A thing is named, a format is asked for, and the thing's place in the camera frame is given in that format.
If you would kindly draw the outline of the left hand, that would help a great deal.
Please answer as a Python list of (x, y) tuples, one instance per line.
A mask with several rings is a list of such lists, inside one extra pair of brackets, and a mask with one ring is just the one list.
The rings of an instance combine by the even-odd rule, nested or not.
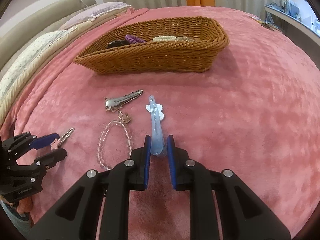
[(33, 201), (31, 197), (20, 200), (17, 206), (15, 206), (14, 203), (8, 202), (3, 196), (1, 196), (1, 201), (4, 203), (4, 206), (18, 218), (26, 218), (27, 214), (33, 208)]

